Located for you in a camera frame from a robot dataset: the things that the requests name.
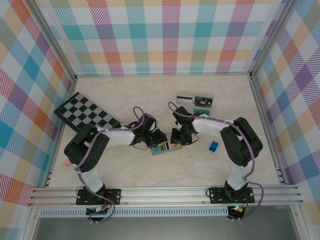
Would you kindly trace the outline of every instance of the plaid backdrop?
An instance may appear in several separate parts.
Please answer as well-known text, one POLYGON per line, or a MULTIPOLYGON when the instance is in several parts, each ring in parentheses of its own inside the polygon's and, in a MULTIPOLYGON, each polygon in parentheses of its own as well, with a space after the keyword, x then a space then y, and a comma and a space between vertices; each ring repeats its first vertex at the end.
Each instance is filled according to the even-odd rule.
POLYGON ((247 72, 279 3, 38 0, 75 71, 85 75, 247 72))
POLYGON ((320 239, 320 0, 299 1, 256 83, 308 229, 320 239))
POLYGON ((72 82, 22 0, 0 0, 0 239, 15 240, 41 187, 72 82))

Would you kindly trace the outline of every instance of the checkerboard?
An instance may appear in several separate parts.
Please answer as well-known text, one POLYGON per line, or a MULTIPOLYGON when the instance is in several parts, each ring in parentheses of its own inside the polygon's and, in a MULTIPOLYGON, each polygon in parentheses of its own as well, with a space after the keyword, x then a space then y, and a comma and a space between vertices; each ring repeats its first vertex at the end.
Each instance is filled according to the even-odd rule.
POLYGON ((121 127, 119 121, 79 92, 54 110, 54 113, 77 133, 85 124, 89 123, 96 128, 111 129, 121 127))

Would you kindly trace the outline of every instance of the marble floor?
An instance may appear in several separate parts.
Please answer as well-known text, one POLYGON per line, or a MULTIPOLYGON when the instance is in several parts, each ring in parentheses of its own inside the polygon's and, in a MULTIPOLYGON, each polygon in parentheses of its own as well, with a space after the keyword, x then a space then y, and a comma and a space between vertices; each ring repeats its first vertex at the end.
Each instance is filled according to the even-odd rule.
MULTIPOLYGON (((211 116, 235 120, 244 117, 263 143, 250 181, 263 185, 279 184, 274 162, 260 121, 246 75, 230 76, 126 76, 79 78, 76 92, 126 125, 136 120, 132 108, 141 107, 153 115, 158 127, 170 133, 175 119, 167 103, 175 101, 177 91, 214 95, 211 116)), ((64 149, 76 133, 65 126, 49 187, 81 185, 64 149)), ((97 169, 109 187, 219 186, 228 178, 232 162, 220 136, 198 134, 199 141, 180 150, 153 156, 151 150, 132 146, 107 148, 97 169), (209 150, 212 141, 219 143, 216 152, 209 150)))

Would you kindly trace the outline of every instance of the small blue block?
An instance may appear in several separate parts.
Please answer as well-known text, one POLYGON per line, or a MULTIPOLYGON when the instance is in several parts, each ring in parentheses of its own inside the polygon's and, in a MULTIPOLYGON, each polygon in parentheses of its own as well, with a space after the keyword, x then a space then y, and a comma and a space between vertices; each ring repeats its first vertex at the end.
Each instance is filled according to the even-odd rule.
POLYGON ((212 151, 212 152, 215 152, 217 150, 217 147, 218 147, 218 143, 213 141, 211 143, 211 146, 210 146, 209 150, 212 151))

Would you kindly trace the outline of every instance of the purple cable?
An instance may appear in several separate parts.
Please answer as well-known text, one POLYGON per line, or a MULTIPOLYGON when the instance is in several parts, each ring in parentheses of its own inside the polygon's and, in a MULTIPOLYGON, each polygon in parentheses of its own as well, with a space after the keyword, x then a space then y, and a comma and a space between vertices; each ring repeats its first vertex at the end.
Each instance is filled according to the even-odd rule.
MULTIPOLYGON (((251 159, 252 159, 252 168, 251 168, 251 171, 244 176, 244 180, 247 181, 247 177, 249 177, 255 170, 256 168, 256 160, 255 160, 255 155, 254 155, 254 152, 246 138, 246 136, 244 135, 244 133, 236 126, 234 125, 233 123, 231 122, 228 122, 228 121, 224 121, 224 120, 221 120, 221 119, 217 119, 217 118, 214 118, 214 117, 205 117, 205 116, 192 116, 192 115, 184 115, 184 114, 181 114, 181 113, 178 113, 176 112, 170 105, 173 105, 176 109, 178 108, 177 105, 175 105, 172 101, 168 102, 168 107, 169 109, 174 112, 175 114, 181 116, 181 117, 184 117, 184 118, 193 118, 193 119, 209 119, 209 120, 214 120, 214 121, 217 121, 217 122, 220 122, 220 123, 225 123, 225 124, 228 124, 230 125, 231 127, 233 127, 235 130, 237 130, 237 132, 241 135, 241 137, 243 138, 246 146, 248 147, 249 149, 249 152, 250 152, 250 156, 251 156, 251 159)), ((253 184, 253 185, 258 185, 260 188, 261 188, 261 198, 257 204, 257 206, 255 207, 255 209, 247 216, 243 217, 242 219, 247 219, 248 217, 252 216, 253 213, 260 207, 261 203, 262 203, 262 200, 264 198, 264 188, 262 187, 261 184, 259 183, 256 183, 256 182, 252 182, 252 181, 247 181, 249 184, 253 184)))
MULTIPOLYGON (((101 131, 99 131, 99 132, 93 137, 93 139, 92 139, 92 141, 91 141, 91 143, 90 143, 90 146, 89 146, 88 150, 86 151, 83 159, 82 159, 81 162, 74 168, 74 170, 75 170, 75 171, 77 172, 77 174, 78 174, 78 177, 79 177, 80 181, 82 182, 83 186, 85 187, 85 189, 86 189, 89 193, 91 193, 92 195, 94 195, 94 196, 96 196, 96 197, 98 197, 98 198, 101 198, 101 199, 107 201, 108 203, 110 203, 110 204, 113 206, 112 213, 111 213, 109 216, 106 216, 105 218, 103 218, 102 220, 97 221, 97 222, 96 222, 97 224, 98 224, 98 223, 103 223, 103 222, 107 221, 109 218, 111 218, 111 216, 115 213, 116 205, 115 205, 115 203, 114 203, 112 200, 110 200, 110 199, 108 199, 108 198, 106 198, 106 197, 104 197, 104 196, 101 196, 101 195, 99 195, 99 194, 96 194, 96 193, 93 192, 90 188, 88 188, 87 185, 85 184, 85 181, 83 180, 82 176, 80 175, 79 168, 80 168, 80 167, 84 164, 84 162, 87 160, 87 157, 88 157, 88 155, 90 154, 90 151, 91 151, 91 149, 92 149, 95 141, 97 140, 97 137, 98 137, 100 134, 102 134, 102 133, 104 133, 104 132, 107 132, 107 131, 108 131, 108 132, 109 132, 109 131, 124 131, 124 132, 133 131, 133 130, 136 130, 136 129, 138 129, 138 128, 140 128, 140 127, 142 126, 142 124, 144 123, 144 120, 145 120, 145 113, 144 113, 144 111, 142 110, 141 107, 135 106, 135 107, 133 108, 133 113, 134 113, 134 115, 135 115, 138 119, 139 119, 139 117, 138 117, 135 109, 139 109, 139 110, 141 111, 141 113, 142 113, 142 120, 141 120, 141 122, 140 122, 140 124, 139 124, 138 126, 135 126, 135 127, 133 127, 133 128, 126 128, 126 129, 123 129, 123 128, 102 129, 101 131)), ((93 222, 93 220, 91 219, 91 215, 92 215, 92 214, 89 215, 89 220, 90 220, 91 222, 93 222)))

